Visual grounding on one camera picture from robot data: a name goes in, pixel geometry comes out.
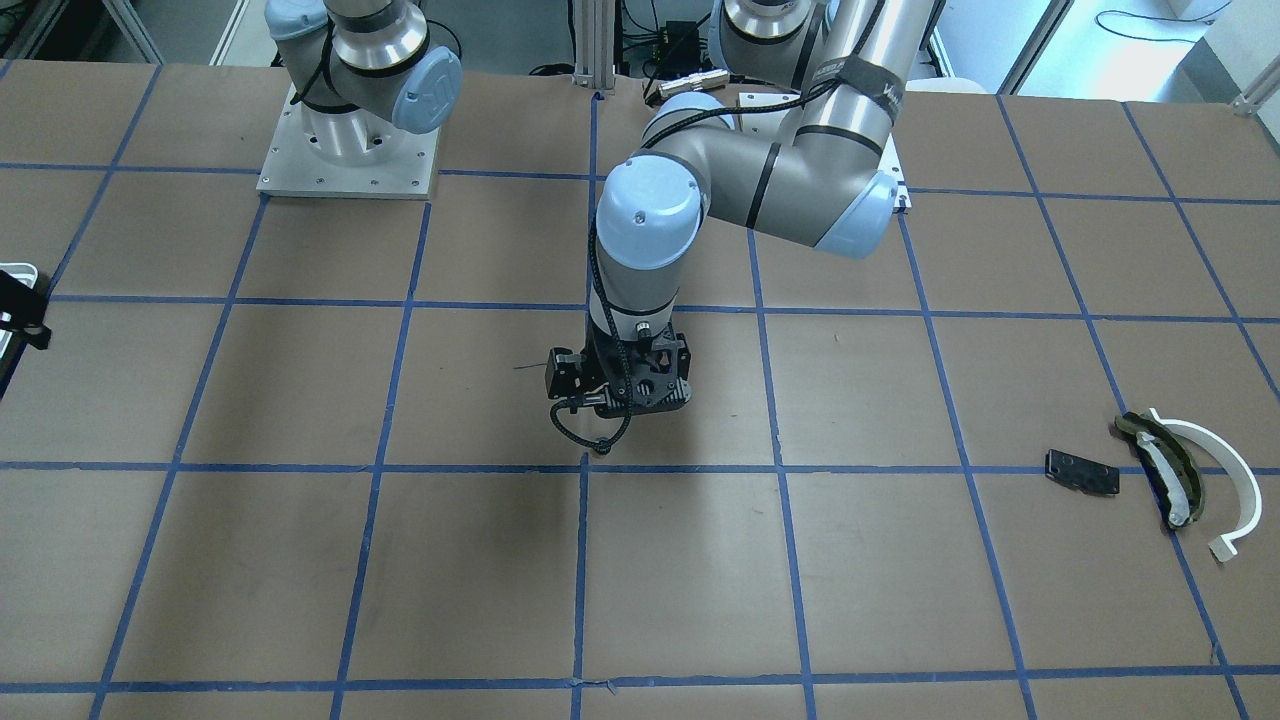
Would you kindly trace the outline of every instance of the white curved object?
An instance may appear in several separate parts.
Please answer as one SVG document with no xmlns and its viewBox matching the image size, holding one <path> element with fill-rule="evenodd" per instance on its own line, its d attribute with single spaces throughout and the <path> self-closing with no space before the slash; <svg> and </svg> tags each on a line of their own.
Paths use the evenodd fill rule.
<svg viewBox="0 0 1280 720">
<path fill-rule="evenodd" d="M 1235 493 L 1240 496 L 1240 520 L 1235 524 L 1234 530 L 1219 536 L 1208 543 L 1213 557 L 1217 557 L 1219 562 L 1226 562 L 1239 553 L 1235 550 L 1235 541 L 1253 532 L 1253 528 L 1258 527 L 1258 520 L 1262 519 L 1262 491 L 1258 488 L 1258 479 L 1253 477 L 1253 470 L 1240 457 L 1240 454 L 1211 430 L 1185 420 L 1161 418 L 1155 407 L 1149 410 L 1149 414 L 1152 420 L 1169 428 L 1169 432 L 1203 447 L 1235 483 Z"/>
</svg>

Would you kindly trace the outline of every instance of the metal connector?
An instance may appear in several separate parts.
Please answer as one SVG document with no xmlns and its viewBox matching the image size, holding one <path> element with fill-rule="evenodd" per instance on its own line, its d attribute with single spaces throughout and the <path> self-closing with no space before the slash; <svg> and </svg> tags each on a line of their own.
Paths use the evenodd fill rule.
<svg viewBox="0 0 1280 720">
<path fill-rule="evenodd" d="M 694 73 L 687 77 L 669 79 L 658 86 L 658 96 L 668 100 L 681 92 L 705 92 L 728 85 L 728 70 L 714 69 L 705 73 Z"/>
</svg>

